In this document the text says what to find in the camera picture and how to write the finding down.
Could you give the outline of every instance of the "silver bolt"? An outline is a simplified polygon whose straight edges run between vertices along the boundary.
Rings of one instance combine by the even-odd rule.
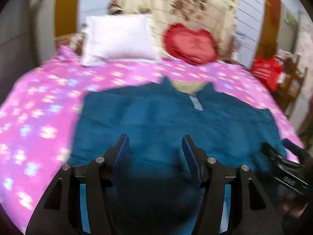
[[[216,159],[213,158],[213,157],[209,157],[209,158],[208,158],[208,163],[214,164],[214,163],[216,163]]]
[[[103,161],[104,161],[104,158],[102,156],[96,158],[96,162],[99,164],[103,163]]]
[[[71,168],[71,166],[69,164],[64,164],[62,166],[62,170],[68,170],[69,168]]]
[[[244,171],[248,171],[248,170],[250,169],[249,166],[246,165],[246,164],[243,164],[243,165],[241,166],[241,168],[242,168]]]

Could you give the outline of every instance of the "floral bedsheet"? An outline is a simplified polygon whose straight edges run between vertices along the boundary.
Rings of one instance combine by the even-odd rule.
[[[127,85],[160,83],[163,76],[184,82],[213,82],[218,92],[259,109],[270,109],[281,138],[302,147],[268,91],[243,67],[226,63],[191,66],[177,59],[159,63],[112,62],[86,68],[62,46],[42,67],[22,76],[0,109],[0,202],[25,232],[46,187],[71,154],[84,97]],[[287,153],[290,160],[296,157]]]

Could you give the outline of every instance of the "white pillow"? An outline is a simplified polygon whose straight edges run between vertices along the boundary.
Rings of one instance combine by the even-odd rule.
[[[151,16],[147,14],[87,17],[82,64],[95,66],[101,60],[160,60],[150,22]]]

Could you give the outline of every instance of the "wooden chair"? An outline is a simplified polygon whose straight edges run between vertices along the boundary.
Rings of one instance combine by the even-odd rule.
[[[301,88],[303,86],[304,80],[306,78],[308,68],[305,68],[304,73],[301,73],[300,70],[297,68],[299,63],[300,56],[298,55],[297,61],[293,62],[284,61],[284,71],[286,73],[286,78],[284,82],[278,85],[277,90],[272,93],[277,105],[280,109],[286,113],[287,108],[290,107],[290,112],[287,117],[290,117],[294,110],[295,101],[297,100]]]

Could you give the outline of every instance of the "red heart-shaped pillow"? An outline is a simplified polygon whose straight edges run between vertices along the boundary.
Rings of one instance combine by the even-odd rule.
[[[213,36],[206,30],[192,31],[183,24],[171,25],[164,35],[167,52],[193,65],[215,62],[219,54]]]

